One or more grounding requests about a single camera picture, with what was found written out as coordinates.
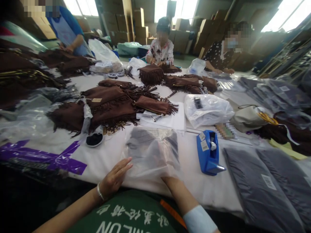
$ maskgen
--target orange strap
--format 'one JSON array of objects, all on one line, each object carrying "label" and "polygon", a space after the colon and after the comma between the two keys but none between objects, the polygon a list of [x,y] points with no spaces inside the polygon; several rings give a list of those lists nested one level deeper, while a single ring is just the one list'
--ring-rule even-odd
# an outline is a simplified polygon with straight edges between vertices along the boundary
[{"label": "orange strap", "polygon": [[185,229],[187,229],[186,224],[182,217],[174,210],[167,202],[163,199],[160,201],[160,204],[173,216]]}]

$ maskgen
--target beige handbag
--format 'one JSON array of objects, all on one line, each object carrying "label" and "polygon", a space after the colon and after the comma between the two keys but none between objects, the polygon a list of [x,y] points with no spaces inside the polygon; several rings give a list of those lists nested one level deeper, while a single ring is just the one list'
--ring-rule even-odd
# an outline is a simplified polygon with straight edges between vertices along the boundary
[{"label": "beige handbag", "polygon": [[259,129],[262,126],[268,124],[267,121],[265,121],[258,115],[258,113],[262,112],[263,110],[264,109],[261,107],[255,105],[248,105],[248,107],[242,108],[241,110],[237,111],[231,118],[230,122],[237,130],[241,131],[242,133],[254,129]]}]

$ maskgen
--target person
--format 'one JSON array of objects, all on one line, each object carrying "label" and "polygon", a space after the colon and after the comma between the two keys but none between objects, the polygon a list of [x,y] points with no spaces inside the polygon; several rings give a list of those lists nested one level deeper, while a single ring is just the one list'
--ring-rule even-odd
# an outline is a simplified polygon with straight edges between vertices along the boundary
[{"label": "person", "polygon": [[49,21],[56,37],[60,40],[60,48],[75,56],[93,57],[90,48],[84,40],[84,33],[67,8],[50,5],[46,0],[39,4],[45,6],[46,18]]},{"label": "person", "polygon": [[174,65],[173,49],[174,44],[168,39],[171,32],[171,23],[167,17],[159,19],[156,26],[157,39],[151,42],[150,49],[146,55],[146,61],[149,64]]},{"label": "person", "polygon": [[225,39],[220,42],[215,42],[202,58],[206,61],[206,70],[217,74],[222,72],[233,74],[234,69],[229,69],[227,66],[231,61],[236,48],[241,49],[243,39],[247,39],[251,31],[251,25],[242,21],[228,31]]},{"label": "person", "polygon": [[132,167],[129,164],[131,159],[118,162],[96,188],[34,232],[220,233],[207,212],[179,179],[162,177],[176,201],[176,209],[172,207],[173,201],[170,205],[169,199],[166,202],[157,198],[156,194],[138,190],[116,194],[125,173]]}]

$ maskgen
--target bracelet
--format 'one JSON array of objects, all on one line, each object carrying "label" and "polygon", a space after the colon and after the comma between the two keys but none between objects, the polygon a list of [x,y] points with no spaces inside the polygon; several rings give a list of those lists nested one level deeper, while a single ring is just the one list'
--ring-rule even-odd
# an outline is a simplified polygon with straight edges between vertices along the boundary
[{"label": "bracelet", "polygon": [[106,198],[103,197],[103,195],[101,194],[101,192],[100,192],[100,190],[99,190],[99,184],[100,184],[100,182],[98,183],[98,185],[97,185],[97,187],[96,187],[97,194],[101,197],[101,199],[102,199],[103,201],[106,201]]}]

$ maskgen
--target window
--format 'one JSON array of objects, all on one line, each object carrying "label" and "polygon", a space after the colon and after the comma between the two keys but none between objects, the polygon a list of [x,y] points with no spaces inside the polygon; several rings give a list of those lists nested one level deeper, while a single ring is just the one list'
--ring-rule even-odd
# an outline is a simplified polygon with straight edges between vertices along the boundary
[{"label": "window", "polygon": [[[173,18],[173,24],[176,24],[178,18],[189,19],[190,24],[194,16],[195,8],[198,0],[175,0],[176,11],[175,17]],[[156,0],[155,1],[155,23],[159,21],[160,18],[166,16],[168,0]]]},{"label": "window", "polygon": [[311,0],[283,0],[262,32],[295,29],[311,13]]},{"label": "window", "polygon": [[98,16],[95,0],[64,0],[68,10],[78,16]]}]

